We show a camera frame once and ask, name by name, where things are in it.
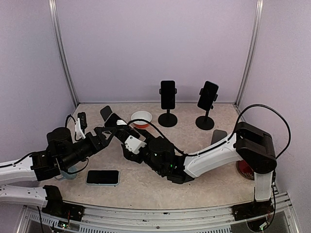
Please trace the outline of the orange white bowl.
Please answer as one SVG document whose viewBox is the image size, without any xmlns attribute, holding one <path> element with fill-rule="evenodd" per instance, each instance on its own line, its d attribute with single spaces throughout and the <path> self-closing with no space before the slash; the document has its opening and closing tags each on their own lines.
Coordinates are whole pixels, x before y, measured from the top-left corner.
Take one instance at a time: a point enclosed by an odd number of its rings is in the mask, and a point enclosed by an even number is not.
<svg viewBox="0 0 311 233">
<path fill-rule="evenodd" d="M 148 122 L 151 122 L 153 119 L 153 116 L 151 113 L 147 111 L 138 111 L 131 115 L 131 120 L 137 120 L 137 119 L 144 119 Z M 133 122 L 134 126 L 139 129 L 144 129 L 149 126 L 149 123 L 145 121 L 135 121 Z"/>
</svg>

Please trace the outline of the black pole phone stand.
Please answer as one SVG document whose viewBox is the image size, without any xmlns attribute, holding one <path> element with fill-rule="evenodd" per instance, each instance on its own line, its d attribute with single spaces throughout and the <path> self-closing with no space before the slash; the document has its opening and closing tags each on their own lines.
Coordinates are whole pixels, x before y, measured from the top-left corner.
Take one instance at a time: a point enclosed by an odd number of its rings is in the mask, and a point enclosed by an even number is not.
<svg viewBox="0 0 311 233">
<path fill-rule="evenodd" d="M 205 111 L 205 115 L 199 116 L 195 121 L 196 126 L 201 130 L 207 131 L 207 130 L 211 130 L 214 127 L 214 120 L 208 116 L 209 111 Z"/>
<path fill-rule="evenodd" d="M 170 112 L 170 109 L 167 109 L 166 113 L 163 113 L 158 117 L 158 123 L 166 128 L 175 126 L 177 121 L 177 117 Z"/>
</svg>

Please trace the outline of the black teal phone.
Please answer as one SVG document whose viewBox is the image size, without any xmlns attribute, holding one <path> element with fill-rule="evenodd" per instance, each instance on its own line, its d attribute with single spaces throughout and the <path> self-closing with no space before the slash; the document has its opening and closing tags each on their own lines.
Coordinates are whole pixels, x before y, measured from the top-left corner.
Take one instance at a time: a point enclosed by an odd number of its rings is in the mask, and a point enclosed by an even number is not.
<svg viewBox="0 0 311 233">
<path fill-rule="evenodd" d="M 175 81 L 161 81 L 160 82 L 160 100 L 161 109 L 172 110 L 175 108 L 175 95 L 177 89 L 175 87 Z"/>
</svg>

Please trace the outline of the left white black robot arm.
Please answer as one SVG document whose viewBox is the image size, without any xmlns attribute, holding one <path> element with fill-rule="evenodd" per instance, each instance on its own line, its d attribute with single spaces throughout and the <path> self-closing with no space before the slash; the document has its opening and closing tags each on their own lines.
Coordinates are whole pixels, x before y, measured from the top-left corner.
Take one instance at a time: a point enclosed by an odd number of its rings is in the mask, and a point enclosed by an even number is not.
<svg viewBox="0 0 311 233">
<path fill-rule="evenodd" d="M 79 162 L 87 162 L 89 157 L 105 149 L 117 132 L 115 127 L 96 127 L 95 135 L 87 133 L 85 139 L 73 142 L 71 132 L 59 127 L 47 134 L 48 146 L 45 150 L 30 152 L 23 158 L 0 165 L 0 200 L 40 208 L 49 207 L 58 216 L 68 211 L 58 187 L 10 187 L 7 184 L 24 181 L 45 181 L 65 172 Z"/>
</svg>

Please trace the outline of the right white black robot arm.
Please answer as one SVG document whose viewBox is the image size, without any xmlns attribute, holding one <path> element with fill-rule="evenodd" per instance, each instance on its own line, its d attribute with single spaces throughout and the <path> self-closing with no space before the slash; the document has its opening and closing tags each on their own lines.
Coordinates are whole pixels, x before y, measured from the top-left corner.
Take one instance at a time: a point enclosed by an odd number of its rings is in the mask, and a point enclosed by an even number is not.
<svg viewBox="0 0 311 233">
<path fill-rule="evenodd" d="M 194 180 L 228 163 L 244 160 L 253 170 L 255 200 L 248 205 L 252 215 L 264 211 L 272 193 L 276 156 L 269 133 L 246 122 L 239 122 L 234 132 L 209 147 L 186 155 L 176 155 L 174 144 L 163 136 L 154 137 L 143 129 L 133 129 L 117 120 L 116 138 L 122 142 L 127 160 L 147 164 L 161 177 L 177 184 Z"/>
</svg>

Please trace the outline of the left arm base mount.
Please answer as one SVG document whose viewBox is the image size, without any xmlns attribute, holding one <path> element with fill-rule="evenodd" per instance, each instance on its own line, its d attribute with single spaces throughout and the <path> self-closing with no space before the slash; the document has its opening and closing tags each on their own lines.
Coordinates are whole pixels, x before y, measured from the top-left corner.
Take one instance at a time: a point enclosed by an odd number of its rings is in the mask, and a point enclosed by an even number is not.
<svg viewBox="0 0 311 233">
<path fill-rule="evenodd" d="M 47 204 L 42 208 L 46 214 L 81 222 L 85 207 L 77 204 L 71 204 L 63 201 L 60 190 L 53 185 L 45 185 Z"/>
</svg>

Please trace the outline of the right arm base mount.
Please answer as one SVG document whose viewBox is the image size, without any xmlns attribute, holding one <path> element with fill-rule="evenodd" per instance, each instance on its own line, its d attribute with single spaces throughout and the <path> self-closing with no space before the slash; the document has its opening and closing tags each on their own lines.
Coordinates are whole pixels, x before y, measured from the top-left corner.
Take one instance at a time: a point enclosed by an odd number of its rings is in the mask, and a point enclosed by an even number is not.
<svg viewBox="0 0 311 233">
<path fill-rule="evenodd" d="M 232 212 L 235 221 L 262 216 L 268 213 L 272 213 L 274 210 L 275 207 L 273 206 L 271 200 L 263 202 L 257 202 L 254 200 L 252 202 L 232 206 Z"/>
</svg>

